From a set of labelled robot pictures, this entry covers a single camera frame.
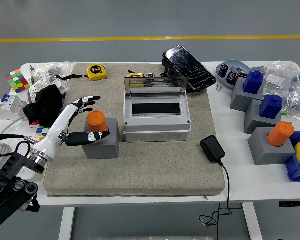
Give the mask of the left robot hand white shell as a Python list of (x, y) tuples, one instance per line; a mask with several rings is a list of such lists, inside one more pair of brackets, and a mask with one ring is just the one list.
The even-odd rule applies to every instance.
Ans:
[(80, 113), (91, 112), (92, 109), (89, 108), (89, 106), (94, 105), (100, 98), (100, 96), (86, 96), (66, 106), (53, 123), (45, 139), (32, 146), (29, 157), (52, 162), (56, 157), (57, 148), (63, 143), (69, 147), (84, 146), (109, 136), (109, 130), (101, 132), (85, 131), (68, 133), (69, 126), (73, 119)]

